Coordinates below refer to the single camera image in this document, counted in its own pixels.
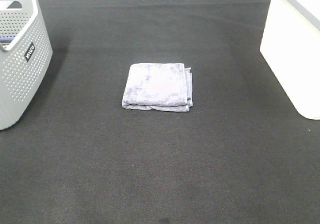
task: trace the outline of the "white box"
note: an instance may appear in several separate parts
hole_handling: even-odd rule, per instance
[[[297,111],[320,119],[320,0],[271,0],[260,51]]]

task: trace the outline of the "towel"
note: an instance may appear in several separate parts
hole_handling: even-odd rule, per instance
[[[193,106],[191,68],[185,68],[182,63],[131,65],[122,106],[134,110],[188,112]]]

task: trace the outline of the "laundry basket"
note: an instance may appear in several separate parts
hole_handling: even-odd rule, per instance
[[[0,130],[15,124],[36,93],[52,48],[38,0],[0,9]]]

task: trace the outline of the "white container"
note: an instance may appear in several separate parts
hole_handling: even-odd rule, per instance
[[[271,0],[260,51],[297,111],[320,119],[320,0]]]
[[[38,0],[0,10],[0,130],[15,124],[37,91],[52,57]]]

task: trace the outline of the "black label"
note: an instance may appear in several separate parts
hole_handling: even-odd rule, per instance
[[[29,62],[29,60],[31,59],[31,56],[34,54],[35,50],[36,50],[35,45],[33,44],[33,42],[31,42],[28,50],[24,54],[24,57],[25,57],[27,62]]]

